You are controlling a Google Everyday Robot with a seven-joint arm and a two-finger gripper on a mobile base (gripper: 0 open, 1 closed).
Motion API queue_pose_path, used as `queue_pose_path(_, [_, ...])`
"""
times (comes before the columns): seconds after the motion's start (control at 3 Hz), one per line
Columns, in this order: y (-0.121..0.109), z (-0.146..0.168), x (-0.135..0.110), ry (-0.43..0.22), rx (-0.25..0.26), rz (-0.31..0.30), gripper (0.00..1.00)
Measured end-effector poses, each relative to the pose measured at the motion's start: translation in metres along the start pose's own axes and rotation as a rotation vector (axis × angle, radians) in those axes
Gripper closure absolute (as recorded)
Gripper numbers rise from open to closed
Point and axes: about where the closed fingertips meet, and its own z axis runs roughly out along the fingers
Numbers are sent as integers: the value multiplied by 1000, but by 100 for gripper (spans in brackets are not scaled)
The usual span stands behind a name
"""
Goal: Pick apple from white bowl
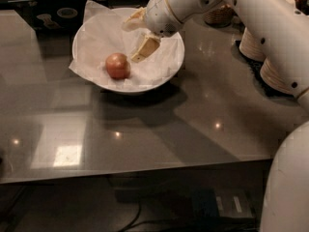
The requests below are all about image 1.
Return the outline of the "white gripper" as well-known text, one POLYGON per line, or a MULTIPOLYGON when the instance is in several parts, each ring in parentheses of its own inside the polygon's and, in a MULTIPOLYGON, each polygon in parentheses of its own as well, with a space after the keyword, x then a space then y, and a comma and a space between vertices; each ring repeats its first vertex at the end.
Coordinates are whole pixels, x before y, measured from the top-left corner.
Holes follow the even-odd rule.
POLYGON ((140 36, 130 56, 130 60, 135 63, 150 57, 160 47, 160 37, 172 37, 183 28, 183 24, 174 15, 168 0, 150 0, 146 9, 137 9, 122 25, 127 32, 145 27, 154 34, 140 36))

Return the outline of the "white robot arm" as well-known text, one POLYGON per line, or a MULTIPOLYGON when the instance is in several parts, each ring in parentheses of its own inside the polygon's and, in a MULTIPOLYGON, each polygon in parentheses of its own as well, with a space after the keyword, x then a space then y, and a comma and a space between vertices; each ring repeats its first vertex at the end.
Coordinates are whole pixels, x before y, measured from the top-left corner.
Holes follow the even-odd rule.
MULTIPOLYGON (((263 58, 300 106, 309 111, 309 18, 287 0, 150 0, 123 27, 146 28, 132 58, 148 58, 162 37, 171 37, 196 14, 226 3, 239 16, 263 58)), ((283 141, 272 162, 260 223, 260 232, 309 232, 309 124, 295 129, 283 141)))

